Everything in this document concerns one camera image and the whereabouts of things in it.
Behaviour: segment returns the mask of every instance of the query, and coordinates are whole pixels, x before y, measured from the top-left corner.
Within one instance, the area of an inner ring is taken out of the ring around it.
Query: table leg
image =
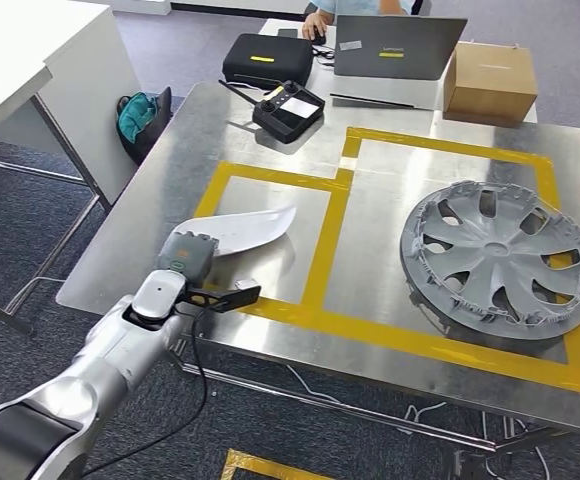
[[[55,245],[55,248],[53,248],[52,251],[51,251],[45,258],[45,260],[44,260],[43,263],[36,270],[36,272],[35,272],[33,278],[40,277],[48,271],[48,269],[50,268],[52,263],[59,256],[60,253],[61,253],[66,244],[67,244],[67,242],[70,241],[70,239],[72,238],[76,232],[76,230],[80,227],[85,220],[85,218],[88,217],[88,214],[89,214],[98,203],[99,203],[99,197],[98,195],[95,195],[92,197],[92,199],[88,202],[88,204],[81,211],[79,217],[75,219],[75,221],[73,222],[72,225],[70,225],[70,227],[66,231],[66,233],[64,233],[59,240],[59,242],[57,243],[57,245]],[[28,285],[25,290],[20,292],[16,297],[11,300],[10,303],[8,303],[5,309],[0,308],[0,320],[3,323],[5,323],[6,325],[17,330],[19,333],[22,333],[24,335],[32,335],[33,333],[33,328],[32,325],[17,319],[15,318],[15,315],[19,311],[20,308],[21,308],[26,299],[32,294],[36,285],[36,282],[33,282]]]
[[[74,165],[74,167],[81,175],[91,190],[95,195],[99,197],[99,202],[104,207],[106,213],[112,210],[112,205],[106,198],[104,192],[99,188],[99,185],[95,180],[95,178],[85,167],[83,160],[79,156],[78,153],[73,147],[70,141],[61,130],[61,127],[52,116],[52,114],[43,103],[39,95],[35,95],[30,98],[30,101],[41,115],[44,123],[50,129],[53,136],[59,142],[59,145],[70,158],[70,160]]]
[[[508,439],[515,435],[513,418],[502,417],[501,420],[504,422],[504,438]]]
[[[180,364],[171,362],[174,366],[178,366],[186,373],[199,375],[199,369],[195,365],[188,363]],[[502,442],[484,440],[482,438],[470,437],[461,433],[452,432],[442,428],[436,428],[423,423],[415,423],[399,417],[385,415],[383,413],[365,410],[353,405],[338,403],[312,395],[296,393],[290,390],[267,385],[252,380],[248,380],[227,373],[204,369],[205,376],[210,380],[216,380],[230,385],[248,388],[260,393],[267,393],[277,397],[297,400],[301,403],[340,411],[347,415],[363,418],[372,422],[382,423],[408,430],[428,437],[433,437],[449,442],[447,448],[444,448],[442,455],[442,480],[485,480],[491,478],[485,468],[485,461],[499,455],[510,454],[519,450],[527,450],[536,446],[544,445],[547,442],[564,438],[570,435],[570,432],[564,432],[551,427],[540,427],[535,430],[522,431],[513,434]],[[473,450],[459,449],[457,446],[470,447]]]

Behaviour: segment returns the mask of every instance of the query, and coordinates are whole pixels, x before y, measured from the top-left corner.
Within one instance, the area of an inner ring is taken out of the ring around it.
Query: robotic arm
[[[226,312],[255,303],[261,287],[215,293],[200,287],[218,241],[172,233],[158,269],[92,327],[63,373],[0,405],[0,480],[79,478],[101,430],[190,323],[181,302]]]

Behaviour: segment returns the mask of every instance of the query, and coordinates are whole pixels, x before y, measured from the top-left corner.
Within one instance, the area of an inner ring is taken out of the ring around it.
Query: computer mouse
[[[314,27],[314,40],[312,41],[313,45],[325,45],[325,44],[325,35],[322,35],[319,33],[319,29],[316,27]]]

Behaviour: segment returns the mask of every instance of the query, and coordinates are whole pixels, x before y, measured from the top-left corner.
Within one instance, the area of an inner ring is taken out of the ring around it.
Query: laptop lid
[[[339,15],[335,74],[439,80],[467,23],[465,18]]]

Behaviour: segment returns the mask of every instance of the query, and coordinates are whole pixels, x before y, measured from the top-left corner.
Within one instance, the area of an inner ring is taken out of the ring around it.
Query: black cable
[[[155,440],[141,445],[141,447],[133,448],[132,450],[130,450],[129,452],[124,453],[123,455],[119,455],[118,457],[113,458],[112,460],[109,460],[105,463],[102,463],[101,465],[98,465],[96,467],[92,467],[90,469],[88,469],[85,472],[83,472],[83,475],[81,476],[81,478],[85,478],[88,475],[92,475],[95,472],[98,472],[99,470],[109,467],[110,465],[113,465],[117,462],[120,462],[122,460],[125,460],[126,458],[132,457],[132,455],[135,455],[137,453],[143,452],[144,450],[147,450],[150,447],[153,447],[156,445],[157,443],[161,443],[162,441],[167,440],[173,435],[176,435],[181,430],[187,427],[188,425],[193,423],[193,421],[199,418],[199,415],[201,415],[201,412],[203,411],[203,408],[205,406],[205,403],[208,401],[208,379],[205,378],[205,372],[203,371],[203,367],[201,365],[201,357],[199,355],[199,351],[196,348],[196,325],[197,323],[202,317],[205,312],[209,310],[210,307],[205,307],[203,310],[197,313],[194,319],[192,322],[192,327],[190,328],[190,345],[192,345],[192,352],[194,355],[194,361],[196,362],[196,366],[199,368],[199,373],[201,376],[201,380],[203,382],[203,397],[201,400],[201,403],[199,405],[199,408],[196,409],[196,412],[188,420],[178,425],[175,427],[175,429],[166,433],[165,435],[162,435],[159,438],[156,438]]]
[[[330,48],[330,47],[324,47],[324,46],[319,46],[312,47],[312,54],[314,57],[316,57],[316,61],[320,63],[321,65],[325,65],[326,67],[334,67],[334,62],[323,62],[322,59],[325,60],[334,60],[335,59],[335,49]]]

